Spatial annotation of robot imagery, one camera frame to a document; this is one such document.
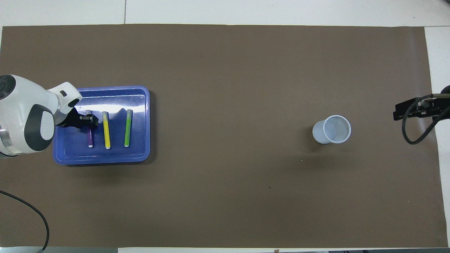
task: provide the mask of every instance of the green marker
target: green marker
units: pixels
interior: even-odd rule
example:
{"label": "green marker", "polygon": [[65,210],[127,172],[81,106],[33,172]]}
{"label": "green marker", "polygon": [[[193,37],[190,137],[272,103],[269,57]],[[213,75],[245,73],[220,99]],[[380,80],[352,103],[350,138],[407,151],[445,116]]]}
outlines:
{"label": "green marker", "polygon": [[125,147],[130,146],[131,118],[133,118],[133,110],[126,111],[126,127],[125,127]]}

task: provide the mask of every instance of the black cable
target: black cable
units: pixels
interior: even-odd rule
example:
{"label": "black cable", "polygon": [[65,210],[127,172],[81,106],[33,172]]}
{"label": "black cable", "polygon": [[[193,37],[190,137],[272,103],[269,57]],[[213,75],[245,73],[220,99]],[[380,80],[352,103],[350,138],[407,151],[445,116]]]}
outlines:
{"label": "black cable", "polygon": [[10,197],[10,198],[13,198],[13,199],[15,199],[15,200],[21,202],[22,204],[25,204],[25,205],[28,206],[29,208],[33,209],[33,211],[35,211],[37,214],[39,214],[39,216],[40,216],[40,217],[42,218],[42,220],[44,221],[44,224],[45,224],[45,230],[47,231],[47,238],[45,239],[45,244],[44,244],[44,246],[42,247],[42,251],[44,251],[45,248],[47,247],[47,244],[49,244],[49,236],[50,236],[49,224],[47,223],[47,220],[45,219],[44,215],[43,215],[39,210],[37,210],[36,207],[34,207],[33,205],[31,205],[30,203],[26,202],[25,200],[23,200],[23,199],[21,199],[21,198],[18,198],[18,197],[16,197],[16,196],[14,196],[14,195],[12,195],[12,194],[9,194],[9,193],[7,193],[7,192],[4,192],[4,191],[2,191],[2,190],[0,190],[0,193],[3,194],[3,195],[5,195],[5,196],[8,196],[8,197]]}
{"label": "black cable", "polygon": [[408,118],[408,115],[410,114],[411,110],[413,109],[413,107],[420,101],[427,99],[427,98],[432,98],[433,95],[427,95],[427,96],[423,96],[421,98],[416,99],[406,110],[405,114],[403,115],[403,120],[401,122],[401,132],[403,134],[403,137],[405,138],[406,142],[408,142],[411,145],[417,144],[419,142],[421,142],[423,139],[425,139],[425,137],[427,137],[427,135],[431,132],[431,130],[434,128],[434,126],[441,120],[444,118],[444,116],[446,116],[449,112],[450,112],[450,106],[448,106],[447,108],[445,108],[438,116],[436,116],[433,120],[433,122],[427,127],[427,129],[425,130],[425,132],[423,132],[423,134],[417,139],[417,140],[410,140],[408,138],[408,136],[406,135],[406,119]]}

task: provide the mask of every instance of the white table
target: white table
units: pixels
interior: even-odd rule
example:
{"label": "white table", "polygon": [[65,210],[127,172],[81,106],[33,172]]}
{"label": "white table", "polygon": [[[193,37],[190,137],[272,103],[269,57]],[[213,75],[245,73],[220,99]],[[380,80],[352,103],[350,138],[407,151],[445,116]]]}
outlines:
{"label": "white table", "polygon": [[[440,93],[450,85],[450,4],[445,0],[0,0],[0,31],[3,26],[124,23],[425,27],[432,91]],[[436,136],[450,241],[450,121],[436,126]],[[174,250],[122,248],[119,252]],[[273,250],[224,248],[214,251]],[[280,249],[281,252],[320,250],[340,249]],[[211,249],[177,248],[176,251],[198,253]]]}

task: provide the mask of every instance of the marker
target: marker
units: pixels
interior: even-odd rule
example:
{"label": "marker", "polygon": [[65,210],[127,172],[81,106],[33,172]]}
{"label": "marker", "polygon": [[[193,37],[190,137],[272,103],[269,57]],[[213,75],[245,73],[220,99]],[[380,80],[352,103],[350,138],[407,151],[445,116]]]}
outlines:
{"label": "marker", "polygon": [[[91,110],[86,110],[86,114],[92,114]],[[94,133],[90,126],[87,127],[87,146],[90,148],[94,147]]]}
{"label": "marker", "polygon": [[133,118],[133,110],[128,109],[126,111],[126,126],[125,126],[125,147],[130,146],[130,133],[131,133],[131,118]]}
{"label": "marker", "polygon": [[109,124],[108,124],[108,112],[102,112],[103,114],[103,133],[105,134],[105,148],[111,148],[111,142],[109,140]]}

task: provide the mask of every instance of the purple marker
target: purple marker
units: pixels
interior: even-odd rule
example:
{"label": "purple marker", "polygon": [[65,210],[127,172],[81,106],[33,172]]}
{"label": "purple marker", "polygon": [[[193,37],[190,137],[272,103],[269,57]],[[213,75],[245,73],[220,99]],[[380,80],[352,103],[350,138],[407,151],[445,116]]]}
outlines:
{"label": "purple marker", "polygon": [[[86,110],[86,114],[92,114],[91,110]],[[87,127],[87,146],[90,148],[94,147],[94,133],[91,127]]]}

